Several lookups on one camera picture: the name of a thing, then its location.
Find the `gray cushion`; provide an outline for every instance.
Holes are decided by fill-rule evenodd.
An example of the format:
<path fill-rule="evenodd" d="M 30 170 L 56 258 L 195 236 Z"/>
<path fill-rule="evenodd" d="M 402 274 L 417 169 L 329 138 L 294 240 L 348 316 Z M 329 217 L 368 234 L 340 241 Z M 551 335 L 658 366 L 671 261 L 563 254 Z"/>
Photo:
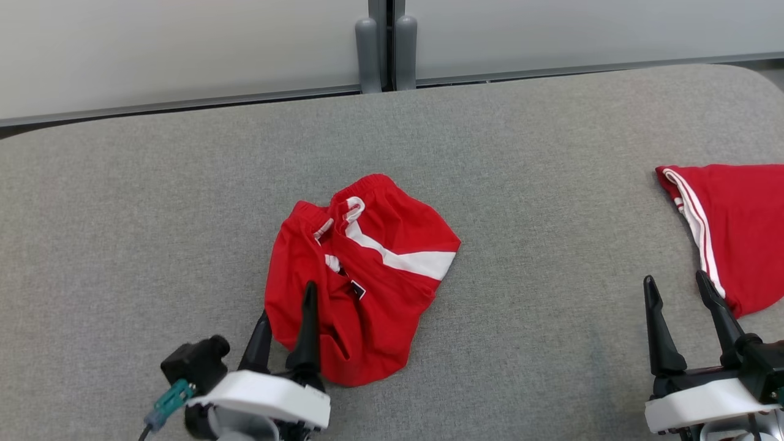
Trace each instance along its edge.
<path fill-rule="evenodd" d="M 158 364 L 237 365 L 298 199 L 390 175 L 463 240 L 408 366 L 330 386 L 317 439 L 655 439 L 642 279 L 690 366 L 719 346 L 662 164 L 784 162 L 784 94 L 659 67 L 104 119 L 0 141 L 0 439 L 135 439 Z M 741 320 L 784 337 L 784 304 Z M 282 368 L 285 352 L 274 349 Z M 188 439 L 177 414 L 154 439 Z"/>

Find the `red shorts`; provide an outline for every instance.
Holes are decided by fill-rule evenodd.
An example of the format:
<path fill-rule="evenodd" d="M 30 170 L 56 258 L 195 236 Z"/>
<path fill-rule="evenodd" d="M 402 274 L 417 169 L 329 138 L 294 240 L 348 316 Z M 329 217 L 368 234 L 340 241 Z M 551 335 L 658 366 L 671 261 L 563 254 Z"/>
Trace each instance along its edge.
<path fill-rule="evenodd" d="M 784 166 L 661 166 L 656 174 L 735 317 L 784 295 Z"/>
<path fill-rule="evenodd" d="M 293 350 L 313 280 L 324 376 L 346 386 L 388 377 L 408 362 L 459 246 L 435 210 L 384 175 L 363 177 L 326 208 L 300 201 L 272 249 L 264 306 L 273 335 Z"/>

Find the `robotic arm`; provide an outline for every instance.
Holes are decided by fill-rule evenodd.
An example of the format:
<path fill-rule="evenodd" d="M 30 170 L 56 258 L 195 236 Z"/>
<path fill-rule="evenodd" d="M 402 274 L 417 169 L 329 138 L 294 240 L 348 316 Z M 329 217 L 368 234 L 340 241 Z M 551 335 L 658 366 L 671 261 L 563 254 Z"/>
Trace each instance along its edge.
<path fill-rule="evenodd" d="M 688 370 L 662 315 L 653 278 L 644 280 L 653 395 L 645 419 L 654 433 L 707 441 L 784 441 L 784 341 L 765 344 L 744 333 L 705 272 L 697 272 L 703 304 L 713 316 L 721 345 L 720 366 Z"/>
<path fill-rule="evenodd" d="M 316 284 L 308 282 L 296 347 L 281 374 L 270 374 L 267 368 L 272 329 L 266 312 L 234 372 L 228 372 L 221 361 L 229 344 L 217 335 L 183 344 L 161 363 L 172 388 L 187 385 L 174 399 L 184 404 L 185 426 L 195 439 L 305 441 L 328 427 L 329 395 L 318 376 L 317 296 Z M 155 428 L 154 418 L 145 422 Z"/>

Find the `white stripe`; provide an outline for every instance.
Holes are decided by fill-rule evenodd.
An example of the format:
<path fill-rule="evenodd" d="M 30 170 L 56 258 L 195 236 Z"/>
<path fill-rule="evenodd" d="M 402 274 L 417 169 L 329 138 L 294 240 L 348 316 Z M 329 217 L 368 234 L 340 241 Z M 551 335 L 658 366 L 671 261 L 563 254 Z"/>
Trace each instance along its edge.
<path fill-rule="evenodd" d="M 670 182 L 678 187 L 678 191 L 683 197 L 681 201 L 678 201 L 679 198 L 676 198 L 675 200 L 676 204 L 683 202 L 684 209 L 681 210 L 681 212 L 684 217 L 686 217 L 686 221 L 691 229 L 691 237 L 694 238 L 697 248 L 700 251 L 700 267 L 703 271 L 708 272 L 710 280 L 716 286 L 716 291 L 719 295 L 725 297 L 724 287 L 719 281 L 719 270 L 716 266 L 716 257 L 713 255 L 713 242 L 710 238 L 708 216 L 705 215 L 705 210 L 702 209 L 702 204 L 700 203 L 697 194 L 681 175 L 672 169 L 664 169 L 663 173 Z"/>
<path fill-rule="evenodd" d="M 395 254 L 372 237 L 362 233 L 357 221 L 352 221 L 346 227 L 346 237 L 365 248 L 372 248 L 381 254 L 383 263 L 395 269 L 401 269 L 414 274 L 425 275 L 431 279 L 443 280 L 455 253 L 447 251 L 421 251 L 419 253 Z"/>
<path fill-rule="evenodd" d="M 340 261 L 336 256 L 331 254 L 324 255 L 324 262 L 327 264 L 329 269 L 333 270 L 334 272 L 340 274 Z"/>

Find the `teal connector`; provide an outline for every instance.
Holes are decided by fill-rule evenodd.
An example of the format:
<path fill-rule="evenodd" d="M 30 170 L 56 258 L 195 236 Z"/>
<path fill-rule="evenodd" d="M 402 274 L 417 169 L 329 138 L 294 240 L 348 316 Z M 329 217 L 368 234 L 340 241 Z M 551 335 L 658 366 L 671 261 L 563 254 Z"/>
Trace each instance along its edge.
<path fill-rule="evenodd" d="M 144 417 L 144 424 L 150 426 L 151 432 L 161 430 L 166 420 L 177 409 L 185 406 L 185 402 L 193 397 L 194 392 L 194 388 L 184 379 L 175 381 L 172 387 L 155 402 L 153 410 Z"/>

